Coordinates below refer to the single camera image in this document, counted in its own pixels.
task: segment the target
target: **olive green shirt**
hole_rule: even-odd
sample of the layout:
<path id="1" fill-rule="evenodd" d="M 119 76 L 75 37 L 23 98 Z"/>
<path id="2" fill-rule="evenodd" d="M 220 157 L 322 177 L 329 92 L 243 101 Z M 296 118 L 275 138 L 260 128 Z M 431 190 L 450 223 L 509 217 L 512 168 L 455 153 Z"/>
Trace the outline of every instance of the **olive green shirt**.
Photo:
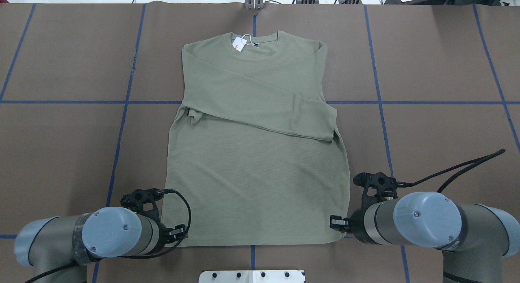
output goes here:
<path id="1" fill-rule="evenodd" d="M 184 99 L 169 131 L 166 188 L 192 210 L 181 246 L 323 244 L 342 234 L 349 165 L 325 103 L 327 46 L 278 31 L 234 49 L 227 33 L 184 46 Z M 162 220 L 186 223 L 173 195 Z"/>

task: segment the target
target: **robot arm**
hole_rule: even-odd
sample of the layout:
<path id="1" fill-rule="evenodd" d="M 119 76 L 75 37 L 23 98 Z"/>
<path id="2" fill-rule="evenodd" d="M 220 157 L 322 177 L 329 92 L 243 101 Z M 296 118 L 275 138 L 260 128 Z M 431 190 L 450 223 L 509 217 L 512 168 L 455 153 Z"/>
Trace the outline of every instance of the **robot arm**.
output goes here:
<path id="1" fill-rule="evenodd" d="M 363 174 L 376 181 L 378 192 L 396 184 L 383 173 Z M 389 192 L 387 196 L 396 197 Z M 364 198 L 366 203 L 351 217 L 331 216 L 330 227 L 366 244 L 436 248 L 444 256 L 445 283 L 501 283 L 502 257 L 520 248 L 518 221 L 499 209 L 454 203 L 438 192 L 414 192 L 383 202 L 372 199 L 372 204 L 365 193 Z"/>
<path id="2" fill-rule="evenodd" d="M 159 221 L 156 201 L 171 192 L 186 203 L 190 216 L 188 226 L 167 228 Z M 154 208 L 144 211 L 143 205 L 147 203 L 152 203 Z M 27 224 L 15 240 L 18 262 L 33 266 L 34 275 L 41 277 L 39 282 L 84 283 L 89 264 L 106 257 L 158 257 L 187 237 L 191 211 L 184 197 L 174 190 L 137 189 L 123 196 L 121 205 L 123 207 L 104 207 L 94 213 Z M 173 242 L 175 246 L 159 253 L 165 244 Z"/>

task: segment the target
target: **blue tape line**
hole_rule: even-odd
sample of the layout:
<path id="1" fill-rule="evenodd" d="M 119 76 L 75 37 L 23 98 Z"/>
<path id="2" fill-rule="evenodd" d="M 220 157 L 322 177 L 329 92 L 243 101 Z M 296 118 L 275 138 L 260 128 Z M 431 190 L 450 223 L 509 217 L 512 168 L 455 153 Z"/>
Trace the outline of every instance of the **blue tape line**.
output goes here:
<path id="1" fill-rule="evenodd" d="M 331 101 L 328 101 L 327 104 L 329 105 L 377 105 L 379 104 L 379 102 L 374 102 L 374 101 L 356 101 L 356 100 L 353 100 L 353 101 L 341 101 L 341 100 L 331 100 Z"/>
<path id="2" fill-rule="evenodd" d="M 110 176 L 110 186 L 108 188 L 108 194 L 106 195 L 105 207 L 110 206 L 110 200 L 112 199 L 112 190 L 114 189 L 115 181 L 115 169 L 117 162 L 119 161 L 119 150 L 121 149 L 121 138 L 123 136 L 123 129 L 126 121 L 126 112 L 128 111 L 128 103 L 130 100 L 130 92 L 132 92 L 132 82 L 134 79 L 135 64 L 137 61 L 137 53 L 139 52 L 139 41 L 141 40 L 141 31 L 143 30 L 143 20 L 145 18 L 146 4 L 143 4 L 143 10 L 141 11 L 141 22 L 139 23 L 139 31 L 137 32 L 137 41 L 135 45 L 134 62 L 132 64 L 132 71 L 130 72 L 130 78 L 128 79 L 128 89 L 126 90 L 125 107 L 123 109 L 123 116 L 121 118 L 121 126 L 119 127 L 119 136 L 117 137 L 117 146 L 115 148 L 114 164 L 112 165 L 112 174 Z"/>
<path id="3" fill-rule="evenodd" d="M 390 146 L 388 145 L 388 135 L 386 133 L 386 123 L 383 112 L 383 101 L 381 99 L 381 91 L 379 90 L 379 78 L 377 77 L 377 69 L 375 68 L 375 56 L 374 56 L 374 47 L 372 44 L 372 34 L 370 32 L 370 21 L 368 18 L 368 9 L 366 5 L 364 7 L 364 18 L 366 21 L 366 32 L 368 33 L 368 43 L 370 46 L 370 56 L 372 57 L 372 68 L 374 70 L 374 80 L 375 80 L 375 90 L 377 91 L 377 101 L 379 103 L 379 115 L 381 115 L 381 125 L 383 126 L 383 137 L 385 139 L 385 147 L 386 147 L 386 159 L 388 161 L 388 166 L 390 167 L 390 175 L 394 176 L 394 169 L 392 166 L 392 156 L 390 155 Z M 408 261 L 406 260 L 406 250 L 404 246 L 401 246 L 401 255 L 403 257 L 403 268 L 405 271 L 405 280 L 406 283 L 410 283 L 410 275 L 408 272 Z"/>
<path id="4" fill-rule="evenodd" d="M 410 283 L 410 273 L 408 272 L 408 260 L 406 259 L 406 248 L 401 246 L 401 256 L 403 257 L 403 266 L 405 266 L 405 280 Z"/>
<path id="5" fill-rule="evenodd" d="M 2 104 L 124 104 L 124 100 L 3 100 Z"/>
<path id="6" fill-rule="evenodd" d="M 135 105 L 168 105 L 181 104 L 182 100 L 130 100 L 128 103 Z"/>
<path id="7" fill-rule="evenodd" d="M 15 67 L 16 59 L 18 58 L 18 53 L 20 52 L 20 48 L 22 47 L 22 43 L 24 42 L 24 38 L 26 37 L 26 33 L 29 28 L 29 23 L 31 23 L 32 15 L 34 14 L 35 8 L 36 4 L 33 4 L 31 8 L 31 13 L 29 13 L 29 17 L 27 18 L 26 26 L 24 27 L 24 31 L 22 32 L 22 36 L 20 37 L 20 41 L 18 42 L 18 46 L 16 47 L 16 52 L 13 56 L 13 61 L 11 62 L 11 66 L 9 67 L 9 71 L 7 72 L 7 76 L 5 77 L 4 86 L 2 87 L 2 92 L 0 92 L 0 100 L 4 98 L 5 89 L 7 89 L 7 83 L 9 83 L 11 72 L 13 72 L 13 68 Z"/>
<path id="8" fill-rule="evenodd" d="M 449 101 L 381 101 L 384 105 L 501 105 L 502 102 L 449 102 Z"/>
<path id="9" fill-rule="evenodd" d="M 0 104 L 182 104 L 182 100 L 1 100 Z M 504 102 L 449 102 L 449 101 L 400 101 L 400 100 L 330 100 L 329 105 L 503 105 Z M 520 102 L 505 102 L 520 105 Z"/>
<path id="10" fill-rule="evenodd" d="M 0 104 L 181 104 L 182 100 L 3 100 Z"/>
<path id="11" fill-rule="evenodd" d="M 500 99 L 502 100 L 502 104 L 504 105 L 505 114 L 507 115 L 507 121 L 509 122 L 509 126 L 511 127 L 511 131 L 513 132 L 513 138 L 516 142 L 516 148 L 518 152 L 520 152 L 520 142 L 518 141 L 518 135 L 515 130 L 515 126 L 513 121 L 511 120 L 511 115 L 509 114 L 509 109 L 507 108 L 507 103 L 505 102 L 504 94 L 502 92 L 502 87 L 500 87 L 500 82 L 498 81 L 498 76 L 496 75 L 496 71 L 494 70 L 493 61 L 491 60 L 491 56 L 489 55 L 489 50 L 487 48 L 486 39 L 484 39 L 484 35 L 482 33 L 481 21 L 479 19 L 479 13 L 477 11 L 477 6 L 473 4 L 473 12 L 475 13 L 475 20 L 477 21 L 477 27 L 479 28 L 479 34 L 481 35 L 482 45 L 484 47 L 484 51 L 486 52 L 486 57 L 488 58 L 489 67 L 491 67 L 491 72 L 493 73 L 494 82 L 496 83 L 496 89 L 498 89 L 498 93 L 500 94 Z"/>
<path id="12" fill-rule="evenodd" d="M 256 37 L 256 16 L 258 14 L 253 15 L 253 36 Z"/>
<path id="13" fill-rule="evenodd" d="M 94 266 L 94 273 L 92 275 L 92 283 L 96 283 L 98 271 L 99 271 L 99 263 L 96 263 L 96 265 Z"/>
<path id="14" fill-rule="evenodd" d="M 388 135 L 386 133 L 386 123 L 385 123 L 385 116 L 384 116 L 384 112 L 383 112 L 383 102 L 381 100 L 381 91 L 379 90 L 379 78 L 377 77 L 377 69 L 375 68 L 374 46 L 372 44 L 372 34 L 370 32 L 368 9 L 366 8 L 366 5 L 363 5 L 363 7 L 364 7 L 364 18 L 365 18 L 365 22 L 366 22 L 366 32 L 368 33 L 368 44 L 370 46 L 370 56 L 372 58 L 372 69 L 374 72 L 375 90 L 377 92 L 377 102 L 379 104 L 379 115 L 381 116 L 381 124 L 383 126 L 383 137 L 385 139 L 386 159 L 388 161 L 388 166 L 390 167 L 390 175 L 394 176 L 394 169 L 392 167 L 392 157 L 390 155 L 390 146 L 388 145 Z"/>
<path id="15" fill-rule="evenodd" d="M 251 270 L 256 270 L 255 246 L 251 246 Z"/>

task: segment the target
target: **metal plate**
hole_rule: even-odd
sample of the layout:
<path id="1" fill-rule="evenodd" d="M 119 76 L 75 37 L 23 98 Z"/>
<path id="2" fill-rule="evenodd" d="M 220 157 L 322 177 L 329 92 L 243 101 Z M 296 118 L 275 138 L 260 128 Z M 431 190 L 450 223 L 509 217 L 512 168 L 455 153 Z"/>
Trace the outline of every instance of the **metal plate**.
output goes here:
<path id="1" fill-rule="evenodd" d="M 205 271 L 199 283 L 305 283 L 302 270 Z"/>

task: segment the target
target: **light blue joint cap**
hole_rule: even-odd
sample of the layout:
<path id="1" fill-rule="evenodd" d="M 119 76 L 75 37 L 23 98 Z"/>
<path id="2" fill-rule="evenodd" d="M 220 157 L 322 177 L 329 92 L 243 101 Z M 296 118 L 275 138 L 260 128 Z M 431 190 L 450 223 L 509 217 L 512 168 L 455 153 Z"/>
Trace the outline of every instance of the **light blue joint cap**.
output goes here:
<path id="1" fill-rule="evenodd" d="M 58 218 L 58 216 L 30 222 L 20 230 L 15 239 L 15 255 L 18 263 L 32 267 L 29 262 L 29 252 L 31 251 L 32 243 L 45 224 L 54 218 Z"/>
<path id="2" fill-rule="evenodd" d="M 413 192 L 394 208 L 397 231 L 409 242 L 438 248 L 453 242 L 462 228 L 457 206 L 438 192 Z"/>
<path id="3" fill-rule="evenodd" d="M 513 215 L 507 213 L 504 210 L 487 207 L 486 205 L 481 204 L 477 205 L 492 211 L 493 214 L 500 220 L 500 222 L 502 222 L 502 225 L 504 225 L 507 236 L 509 237 L 509 250 L 507 250 L 507 253 L 504 255 L 504 257 L 510 257 L 517 253 L 520 249 L 520 224 L 518 224 L 518 221 L 513 217 Z"/>
<path id="4" fill-rule="evenodd" d="M 123 207 L 104 207 L 94 212 L 83 226 L 83 244 L 99 257 L 128 253 L 141 238 L 137 214 Z"/>

